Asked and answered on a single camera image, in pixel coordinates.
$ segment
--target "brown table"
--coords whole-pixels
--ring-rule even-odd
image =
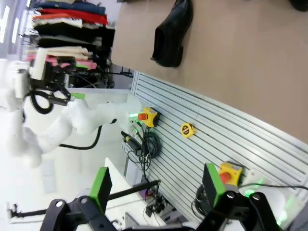
[[[183,86],[308,142],[308,13],[287,0],[193,0],[179,68],[150,58],[175,0],[122,4],[115,64]]]

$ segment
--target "metal slatted surface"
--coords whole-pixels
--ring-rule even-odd
[[[188,219],[201,184],[204,164],[231,160],[254,168],[282,184],[307,184],[308,146],[250,115],[182,87],[136,72],[132,94],[162,115],[153,131],[162,152],[152,161],[149,179],[160,179],[162,194]],[[194,124],[189,139],[183,123]],[[307,199],[304,190],[290,189]]]

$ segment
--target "screw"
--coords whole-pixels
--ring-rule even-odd
[[[63,204],[63,202],[62,202],[62,201],[59,201],[59,202],[56,203],[56,206],[57,206],[57,207],[60,207],[62,204]]]
[[[82,200],[81,200],[81,203],[82,204],[85,204],[87,202],[87,199],[86,198],[83,198]]]
[[[253,195],[253,197],[252,198],[254,198],[255,200],[260,200],[260,196],[258,195],[258,194],[256,194],[256,195]]]
[[[230,198],[230,199],[233,199],[233,198],[235,197],[235,195],[234,195],[234,193],[229,192],[229,193],[227,194],[227,197]]]

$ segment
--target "red button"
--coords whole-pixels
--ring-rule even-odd
[[[228,183],[231,179],[231,175],[228,172],[224,172],[220,174],[220,178],[224,184]]]
[[[143,120],[147,120],[148,119],[148,115],[146,113],[139,113],[138,114],[138,120],[143,121]]]

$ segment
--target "blue jeans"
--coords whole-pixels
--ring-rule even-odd
[[[79,1],[72,4],[66,2],[57,1],[46,1],[38,3],[35,8],[56,8],[56,9],[66,9],[66,10],[77,10],[84,11],[88,13],[95,13],[99,15],[105,15],[106,8],[94,5],[93,3]]]

